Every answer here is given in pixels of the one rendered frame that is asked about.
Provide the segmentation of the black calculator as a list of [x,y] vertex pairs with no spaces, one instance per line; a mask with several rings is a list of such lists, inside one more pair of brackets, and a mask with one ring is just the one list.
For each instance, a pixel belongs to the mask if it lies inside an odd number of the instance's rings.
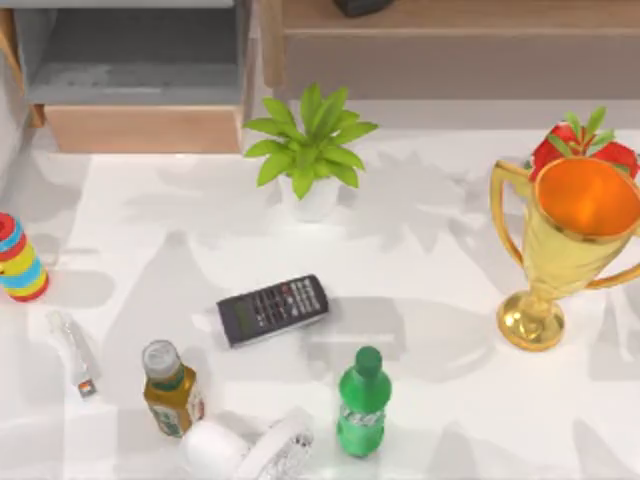
[[296,277],[217,302],[224,335],[239,347],[320,320],[329,300],[318,277]]

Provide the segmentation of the green plant in white pot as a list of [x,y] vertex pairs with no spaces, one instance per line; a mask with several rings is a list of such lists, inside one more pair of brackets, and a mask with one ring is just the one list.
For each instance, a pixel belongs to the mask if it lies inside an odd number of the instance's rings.
[[256,185],[276,181],[283,203],[298,221],[323,220],[337,206],[341,186],[359,187],[365,164],[349,145],[379,125],[348,109],[348,94],[341,87],[324,96],[312,83],[303,90],[298,117],[284,101],[265,97],[267,114],[243,124],[265,136],[244,153],[262,160]]

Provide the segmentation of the green bottle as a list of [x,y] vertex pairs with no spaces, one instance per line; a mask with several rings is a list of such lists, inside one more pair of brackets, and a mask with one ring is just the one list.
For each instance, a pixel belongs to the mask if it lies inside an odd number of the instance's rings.
[[336,434],[345,453],[364,458],[384,438],[386,407],[392,382],[383,370],[383,358],[373,346],[361,347],[339,381],[341,399]]

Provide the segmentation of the pale wooden drawer front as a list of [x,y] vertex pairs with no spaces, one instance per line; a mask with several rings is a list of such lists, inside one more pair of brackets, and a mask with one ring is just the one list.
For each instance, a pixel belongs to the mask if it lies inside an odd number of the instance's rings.
[[237,153],[240,106],[47,105],[47,122],[65,153]]

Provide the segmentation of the amber tea bottle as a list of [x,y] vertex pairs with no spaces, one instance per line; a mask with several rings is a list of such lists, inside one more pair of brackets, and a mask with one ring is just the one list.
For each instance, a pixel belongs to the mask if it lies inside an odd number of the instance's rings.
[[154,340],[142,352],[144,399],[160,430],[181,438],[205,415],[197,374],[168,340]]

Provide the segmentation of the black object on cupboard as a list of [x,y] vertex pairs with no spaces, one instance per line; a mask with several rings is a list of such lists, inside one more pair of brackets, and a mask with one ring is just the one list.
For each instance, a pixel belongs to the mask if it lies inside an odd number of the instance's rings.
[[394,0],[333,0],[335,6],[347,18],[358,18],[378,13],[388,8]]

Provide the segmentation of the gold trophy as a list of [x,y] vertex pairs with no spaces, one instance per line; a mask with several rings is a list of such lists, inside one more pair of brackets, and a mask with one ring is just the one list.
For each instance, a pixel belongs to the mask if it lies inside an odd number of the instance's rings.
[[[506,184],[526,202],[520,245],[506,226]],[[507,297],[496,313],[499,330],[513,345],[529,352],[554,347],[565,328],[558,300],[640,277],[640,262],[614,275],[601,274],[632,237],[640,237],[640,187],[613,165],[561,158],[531,179],[524,169],[497,161],[489,201],[496,233],[528,281],[527,289]]]

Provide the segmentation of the red flower plant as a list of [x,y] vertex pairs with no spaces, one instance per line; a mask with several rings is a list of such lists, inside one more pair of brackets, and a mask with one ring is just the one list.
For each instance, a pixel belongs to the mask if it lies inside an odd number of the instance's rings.
[[640,157],[616,140],[613,129],[601,130],[606,114],[607,108],[599,106],[583,123],[575,113],[567,112],[534,149],[528,163],[529,180],[534,181],[551,162],[572,157],[605,161],[634,179],[640,172]]

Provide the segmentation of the grey pulled-out drawer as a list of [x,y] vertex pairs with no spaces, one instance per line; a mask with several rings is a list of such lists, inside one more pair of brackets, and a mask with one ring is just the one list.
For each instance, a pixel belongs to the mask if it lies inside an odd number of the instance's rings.
[[45,105],[234,105],[250,0],[3,0],[27,99]]

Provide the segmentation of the stack of coloured rings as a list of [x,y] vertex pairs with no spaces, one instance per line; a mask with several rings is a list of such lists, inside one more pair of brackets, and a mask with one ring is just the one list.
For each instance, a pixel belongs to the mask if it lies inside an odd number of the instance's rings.
[[0,212],[0,287],[13,300],[29,302],[42,296],[48,286],[48,272],[20,222]]

